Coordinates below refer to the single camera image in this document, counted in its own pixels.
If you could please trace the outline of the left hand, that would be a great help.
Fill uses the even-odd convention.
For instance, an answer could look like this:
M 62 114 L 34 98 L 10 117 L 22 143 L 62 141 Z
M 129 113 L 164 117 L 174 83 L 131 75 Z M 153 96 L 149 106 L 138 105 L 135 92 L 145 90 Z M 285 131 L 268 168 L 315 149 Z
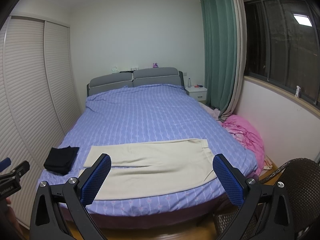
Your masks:
M 21 239 L 21 229 L 11 208 L 11 200 L 1 200 L 1 239 Z

